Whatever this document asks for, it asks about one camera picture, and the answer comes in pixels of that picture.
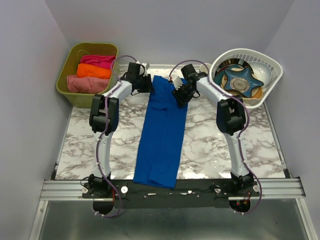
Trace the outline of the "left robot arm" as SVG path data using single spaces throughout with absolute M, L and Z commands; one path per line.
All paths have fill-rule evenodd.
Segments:
M 104 198 L 115 190 L 111 183 L 110 150 L 113 134 L 119 124 L 120 103 L 133 93 L 154 91 L 149 68 L 147 62 L 130 62 L 127 71 L 115 86 L 104 94 L 94 95 L 89 125 L 95 137 L 95 165 L 82 189 L 84 195 Z

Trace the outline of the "blue t shirt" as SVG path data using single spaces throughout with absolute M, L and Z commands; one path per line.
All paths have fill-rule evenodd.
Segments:
M 172 189 L 180 166 L 188 106 L 180 108 L 174 85 L 154 76 L 139 141 L 133 182 Z

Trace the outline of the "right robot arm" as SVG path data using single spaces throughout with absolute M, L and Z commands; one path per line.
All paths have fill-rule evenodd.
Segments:
M 204 72 L 196 72 L 192 64 L 181 69 L 184 80 L 169 73 L 174 96 L 179 108 L 187 105 L 195 94 L 205 94 L 216 106 L 216 125 L 227 141 L 231 159 L 230 191 L 241 196 L 255 185 L 255 175 L 247 165 L 243 132 L 249 126 L 249 111 L 240 96 L 230 95 L 217 86 Z

